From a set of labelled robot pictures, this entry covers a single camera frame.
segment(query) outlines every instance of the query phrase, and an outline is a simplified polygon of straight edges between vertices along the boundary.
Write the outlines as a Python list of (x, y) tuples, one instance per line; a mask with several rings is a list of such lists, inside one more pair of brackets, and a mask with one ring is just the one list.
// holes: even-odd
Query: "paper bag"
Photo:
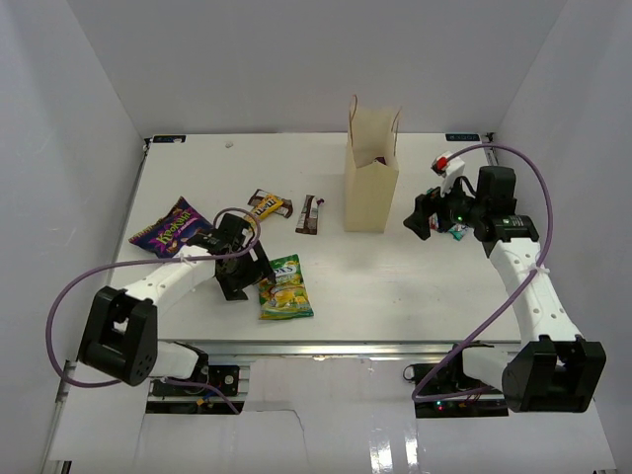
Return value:
[(399, 111), (359, 107), (354, 96), (345, 163), (347, 232), (384, 232), (399, 175), (398, 124)]

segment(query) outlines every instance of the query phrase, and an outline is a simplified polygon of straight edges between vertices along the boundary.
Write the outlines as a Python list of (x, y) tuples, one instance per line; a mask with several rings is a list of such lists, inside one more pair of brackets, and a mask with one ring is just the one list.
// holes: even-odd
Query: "wire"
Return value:
[[(255, 245), (257, 244), (257, 242), (259, 242), (259, 239), (261, 237), (261, 225), (259, 223), (259, 219), (257, 218), (257, 216), (253, 214), (252, 212), (250, 212), (249, 210), (241, 209), (239, 207), (226, 207), (225, 209), (222, 209), (219, 212), (217, 212), (217, 215), (215, 215), (215, 218), (213, 219), (213, 226), (217, 227), (217, 222), (219, 220), (219, 217), (222, 214), (225, 214), (226, 212), (231, 212), (231, 211), (243, 212), (244, 214), (250, 216), (255, 221), (255, 224), (257, 225), (256, 237), (250, 242), (250, 244), (245, 249), (239, 252), (236, 252), (234, 254), (204, 255), (200, 257), (189, 257), (187, 258), (188, 262), (204, 262), (207, 260), (234, 259), (237, 257), (241, 257), (242, 255), (246, 255), (248, 252), (250, 252), (253, 249), (253, 247), (255, 247)], [(80, 388), (101, 388), (101, 387), (109, 387), (109, 386), (120, 383), (120, 380), (108, 380), (105, 382), (82, 382), (79, 380), (75, 380), (74, 378), (70, 377), (63, 371), (63, 368), (61, 367), (61, 365), (59, 364), (59, 361), (57, 360), (57, 357), (55, 356), (55, 353), (52, 347), (52, 323), (55, 318), (55, 313), (57, 312), (57, 308), (59, 307), (59, 304), (61, 303), (63, 298), (66, 296), (66, 294), (68, 294), (68, 292), (74, 286), (77, 285), (77, 283), (79, 283), (80, 281), (83, 281), (87, 277), (91, 277), (92, 275), (96, 275), (96, 274), (99, 274), (101, 272), (105, 272), (111, 269), (119, 269), (122, 267), (135, 267), (138, 265), (179, 264), (181, 262), (182, 260), (178, 257), (169, 258), (169, 259), (146, 259), (146, 260), (130, 260), (128, 262), (114, 262), (111, 264), (94, 267), (93, 269), (81, 274), (80, 276), (76, 277), (74, 280), (66, 284), (63, 287), (63, 289), (59, 291), (59, 294), (57, 295), (55, 300), (52, 302), (52, 306), (50, 306), (50, 309), (48, 310), (48, 317), (46, 318), (46, 353), (48, 355), (48, 360), (50, 360), (50, 364), (52, 365), (52, 368), (57, 373), (59, 378), (61, 378), (64, 382), (66, 382), (69, 385), (73, 385), (75, 387), (80, 387)]]
[[(481, 144), (465, 147), (462, 150), (459, 150), (456, 153), (450, 155), (450, 157), (447, 160), (449, 162), (453, 160), (454, 158), (456, 158), (457, 156), (461, 156), (469, 151), (477, 150), (480, 148), (496, 148), (497, 150), (509, 151), (510, 153), (521, 158), (529, 166), (529, 168), (531, 168), (531, 170), (535, 174), (535, 177), (537, 178), (537, 181), (539, 182), (540, 187), (542, 188), (542, 192), (544, 193), (544, 201), (546, 203), (546, 217), (547, 217), (546, 238), (544, 239), (544, 245), (542, 246), (540, 255), (537, 257), (535, 261), (535, 265), (537, 267), (540, 267), (542, 263), (544, 262), (544, 259), (549, 253), (549, 249), (551, 248), (551, 241), (553, 240), (553, 205), (551, 203), (551, 195), (549, 194), (549, 190), (546, 186), (546, 183), (544, 182), (544, 177), (542, 176), (542, 173), (540, 173), (540, 170), (537, 169), (537, 166), (535, 166), (535, 163), (533, 163), (533, 161), (521, 151), (518, 151), (515, 148), (507, 146), (507, 145), (501, 145), (501, 144), (496, 144), (496, 143), (481, 143)], [(474, 342), (474, 340), (483, 331), (489, 328), (490, 325), (494, 321), (496, 321), (507, 310), (507, 308), (509, 308), (510, 306), (512, 306), (512, 304), (514, 304), (514, 302), (522, 294), (524, 289), (530, 285), (530, 283), (533, 281), (536, 275), (537, 275), (537, 270), (531, 270), (529, 274), (526, 276), (526, 278), (524, 279), (524, 281), (518, 286), (518, 288), (515, 289), (515, 291), (507, 298), (507, 300), (496, 311), (494, 311), (494, 313), (492, 313), (492, 315), (489, 318), (487, 318), (478, 328), (476, 328), (472, 332), (472, 334), (470, 334), (461, 343), (459, 343), (456, 346), (456, 348), (450, 351), (443, 358), (441, 362), (435, 365), (431, 369), (431, 371), (426, 374), (426, 376), (417, 384), (417, 386), (415, 387), (415, 390), (413, 390), (412, 398), (415, 402), (420, 402), (420, 403), (421, 402), (435, 402), (438, 400), (442, 400), (444, 398), (453, 398), (456, 396), (467, 394), (467, 392), (460, 392), (460, 393), (451, 393), (447, 395), (441, 394), (441, 395), (436, 395), (436, 396), (435, 395), (424, 396), (424, 397), (419, 396), (420, 392), (424, 389), (424, 387), (435, 377), (435, 375), (442, 368), (444, 368), (446, 365), (450, 363), (451, 360), (453, 360), (456, 356), (462, 353), (463, 350), (466, 349), (470, 344), (472, 344), (472, 342)], [(482, 389), (475, 389), (475, 390), (481, 390), (480, 393), (483, 393), (484, 390), (489, 390), (489, 387), (485, 387)]]
[[(206, 381), (203, 382), (203, 383), (208, 383), (209, 380), (210, 380), (210, 374), (207, 372), (206, 373)], [(194, 387), (194, 388), (197, 388), (197, 392), (192, 392), (191, 390), (185, 390), (185, 393), (187, 395), (199, 395), (201, 392), (204, 391), (203, 388), (199, 388), (199, 387)]]
[(166, 377), (165, 379), (163, 379), (163, 382), (168, 383), (169, 385), (176, 385), (177, 387), (199, 387), (202, 390), (203, 389), (210, 390), (211, 392), (215, 393), (219, 398), (221, 398), (224, 402), (226, 402), (226, 405), (228, 405), (228, 408), (230, 408), (235, 415), (239, 415), (239, 410), (237, 410), (235, 405), (233, 405), (233, 402), (228, 400), (228, 397), (224, 395), (223, 393), (221, 393), (221, 391), (219, 391), (218, 389), (216, 389), (215, 387), (213, 387), (212, 385), (208, 383), (188, 382), (185, 380), (176, 380), (175, 378), (170, 378), (170, 377)]
[(476, 192), (474, 191), (474, 187), (472, 186), (472, 183), (470, 183), (470, 180), (467, 179), (467, 176), (457, 177), (456, 180), (454, 180), (454, 183), (456, 184), (459, 181), (462, 181), (463, 183), (465, 183), (465, 186), (467, 186), (467, 191), (469, 191), (470, 195), (472, 195), (475, 198)]

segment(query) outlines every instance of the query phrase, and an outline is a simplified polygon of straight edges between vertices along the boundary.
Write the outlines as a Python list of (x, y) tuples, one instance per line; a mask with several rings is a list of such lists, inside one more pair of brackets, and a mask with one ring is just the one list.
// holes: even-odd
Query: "white backdrop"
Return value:
[(142, 136), (342, 131), (353, 93), (493, 131), (564, 3), (69, 0)]
[[(0, 0), (0, 64), (0, 471), (33, 474), (59, 386), (45, 315), (68, 281), (112, 259), (142, 141), (65, 0)], [(102, 280), (60, 308), (61, 360)]]
[[(499, 130), (531, 156), (555, 212), (547, 266), (584, 335), (608, 357), (595, 399), (617, 472), (632, 472), (632, 1), (567, 3)], [(545, 232), (542, 192), (518, 168), (519, 210)]]

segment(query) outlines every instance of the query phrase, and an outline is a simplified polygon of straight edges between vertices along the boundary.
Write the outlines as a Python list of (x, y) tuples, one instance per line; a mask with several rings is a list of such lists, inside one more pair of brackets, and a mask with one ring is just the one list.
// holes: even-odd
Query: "white tabletop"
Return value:
[[(402, 221), (415, 196), (438, 186), (430, 170), (446, 150), (471, 143), (444, 135), (400, 134), (397, 190), (383, 234), (343, 230), (344, 133), (188, 135), (184, 143), (153, 143), (147, 155), (118, 260), (146, 259), (126, 239), (163, 216), (184, 196), (207, 219), (227, 206), (247, 207), (256, 188), (291, 198), (289, 219), (263, 221), (262, 243), (270, 259), (298, 254), (313, 318), (260, 321), (254, 287), (249, 301), (226, 302), (215, 280), (189, 293), (158, 324), (166, 340), (256, 342), (458, 341), (506, 298), (505, 288), (472, 234), (461, 242), (434, 233), (422, 242)], [(485, 154), (466, 155), (476, 184)], [(306, 194), (324, 198), (318, 235), (294, 232)], [(112, 285), (144, 277), (150, 267), (119, 269)], [(482, 335), (518, 341), (509, 310)]]

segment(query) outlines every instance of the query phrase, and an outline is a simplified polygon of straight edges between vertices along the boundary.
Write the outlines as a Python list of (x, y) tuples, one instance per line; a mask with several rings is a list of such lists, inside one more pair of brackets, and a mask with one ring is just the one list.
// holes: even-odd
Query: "snack package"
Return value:
[(298, 234), (318, 234), (318, 207), (325, 202), (321, 197), (313, 195), (307, 195), (305, 197), (305, 204), (303, 210), (300, 212), (300, 217), (296, 223), (294, 232)]
[[(267, 195), (271, 195), (271, 194), (272, 193), (268, 193), (267, 191), (258, 189), (255, 191), (255, 193), (252, 196), (250, 196), (250, 199), (248, 199), (248, 205), (251, 205), (252, 207), (254, 207), (257, 204), (259, 204), (262, 200), (264, 200), (264, 198)], [(292, 206), (292, 199), (285, 199), (283, 197), (280, 197), (280, 199), (282, 199), (283, 204), (278, 209), (275, 209), (275, 214), (280, 214), (283, 217), (288, 218), (294, 212), (294, 207)]]
[(207, 233), (212, 228), (212, 224), (180, 196), (167, 215), (130, 237), (129, 243), (159, 258), (169, 258), (176, 255), (195, 234)]
[[(268, 217), (270, 214), (272, 214), (275, 210), (277, 210), (279, 207), (281, 207), (282, 205), (283, 205), (283, 199), (281, 199), (280, 197), (277, 197), (275, 195), (266, 195), (261, 200), (261, 202), (259, 202), (253, 208), (252, 213), (255, 214), (259, 218), (260, 221), (262, 221), (266, 217)], [(250, 222), (250, 225), (253, 227), (253, 229), (256, 227), (255, 222), (250, 217), (250, 215), (247, 215), (244, 218), (248, 222)]]
[(270, 261), (276, 284), (267, 279), (259, 282), (260, 319), (292, 319), (314, 316), (307, 299), (298, 255)]

